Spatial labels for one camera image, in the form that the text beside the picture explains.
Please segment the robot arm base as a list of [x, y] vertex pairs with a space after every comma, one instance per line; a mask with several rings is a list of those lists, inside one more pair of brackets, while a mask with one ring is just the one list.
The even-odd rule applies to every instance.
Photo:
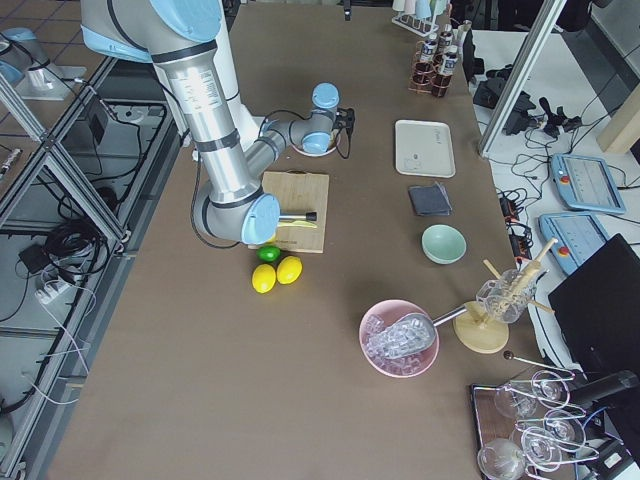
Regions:
[[28, 28], [1, 32], [1, 74], [23, 99], [62, 101], [85, 73], [85, 67], [52, 61]]

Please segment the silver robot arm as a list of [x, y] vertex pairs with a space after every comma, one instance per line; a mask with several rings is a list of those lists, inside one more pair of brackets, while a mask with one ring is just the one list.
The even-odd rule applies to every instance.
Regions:
[[257, 126], [239, 99], [219, 1], [84, 1], [81, 28], [91, 50], [155, 68], [209, 176], [192, 200], [192, 225], [201, 234], [267, 242], [281, 210], [262, 187], [263, 172], [291, 145], [326, 154], [336, 128], [355, 121], [340, 107], [337, 88], [320, 83], [308, 117]]

